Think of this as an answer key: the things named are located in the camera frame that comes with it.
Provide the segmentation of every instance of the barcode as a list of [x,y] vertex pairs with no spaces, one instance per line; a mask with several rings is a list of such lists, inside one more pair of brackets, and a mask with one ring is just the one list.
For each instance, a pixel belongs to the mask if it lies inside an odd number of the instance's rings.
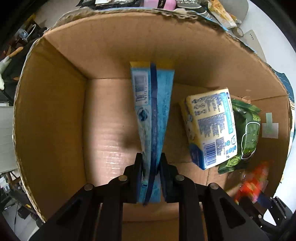
[[206,167],[216,162],[216,148],[214,142],[204,146],[204,154]]
[[148,104],[148,73],[137,71],[133,74],[136,105]]

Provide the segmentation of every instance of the blue package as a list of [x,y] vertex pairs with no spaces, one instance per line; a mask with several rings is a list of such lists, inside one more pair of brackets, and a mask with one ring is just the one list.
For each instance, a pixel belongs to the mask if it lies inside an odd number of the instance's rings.
[[174,70],[131,62],[135,111],[142,147],[142,186],[138,202],[160,202],[158,164],[168,122]]

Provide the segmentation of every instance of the pink bottle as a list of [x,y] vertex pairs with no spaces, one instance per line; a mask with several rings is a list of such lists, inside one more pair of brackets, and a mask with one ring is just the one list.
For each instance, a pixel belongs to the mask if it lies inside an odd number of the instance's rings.
[[175,0],[144,0],[144,7],[175,10],[176,1]]

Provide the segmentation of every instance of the green plastic package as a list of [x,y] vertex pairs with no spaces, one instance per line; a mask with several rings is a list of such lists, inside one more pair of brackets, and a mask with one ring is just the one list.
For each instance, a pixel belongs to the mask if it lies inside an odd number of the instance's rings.
[[237,155],[219,165],[219,174],[246,168],[259,137],[261,119],[258,113],[261,110],[237,99],[232,99],[231,103],[237,132]]

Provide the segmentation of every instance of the silver bolt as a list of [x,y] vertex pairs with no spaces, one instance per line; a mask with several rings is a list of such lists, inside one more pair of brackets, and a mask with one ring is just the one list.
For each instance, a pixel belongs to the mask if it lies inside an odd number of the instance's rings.
[[121,175],[118,177],[118,179],[122,182],[126,181],[128,179],[128,177],[126,175]]
[[91,189],[93,189],[93,187],[94,186],[92,184],[85,184],[83,188],[85,191],[90,191]]
[[176,176],[175,176],[175,179],[176,179],[177,181],[183,181],[185,178],[184,178],[183,175],[176,175]]
[[217,190],[219,188],[219,185],[217,183],[211,183],[210,187],[214,190]]

